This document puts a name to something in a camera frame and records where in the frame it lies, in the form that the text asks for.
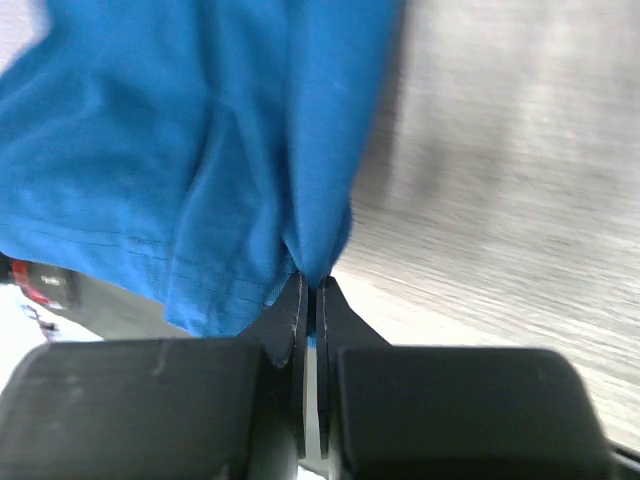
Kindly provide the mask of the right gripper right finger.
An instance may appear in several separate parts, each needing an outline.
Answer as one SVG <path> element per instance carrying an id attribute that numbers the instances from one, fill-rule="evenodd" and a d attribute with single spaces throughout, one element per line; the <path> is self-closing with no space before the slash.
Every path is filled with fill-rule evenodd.
<path id="1" fill-rule="evenodd" d="M 582 378 L 559 353 L 394 346 L 337 281 L 316 293 L 320 451 L 333 479 L 610 479 Z"/>

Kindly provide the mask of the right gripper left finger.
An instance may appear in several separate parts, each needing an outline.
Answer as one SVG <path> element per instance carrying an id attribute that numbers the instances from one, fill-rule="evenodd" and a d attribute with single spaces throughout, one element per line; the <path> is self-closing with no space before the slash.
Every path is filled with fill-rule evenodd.
<path id="1" fill-rule="evenodd" d="M 293 275 L 233 338 L 39 346 L 1 396 L 5 479 L 293 479 L 308 291 Z"/>

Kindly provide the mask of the blue t shirt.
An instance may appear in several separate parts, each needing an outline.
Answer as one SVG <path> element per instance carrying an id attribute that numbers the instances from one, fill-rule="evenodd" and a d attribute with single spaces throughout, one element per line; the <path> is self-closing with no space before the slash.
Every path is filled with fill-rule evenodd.
<path id="1" fill-rule="evenodd" d="M 399 1 L 44 1 L 1 77 L 1 250 L 233 336 L 327 276 Z"/>

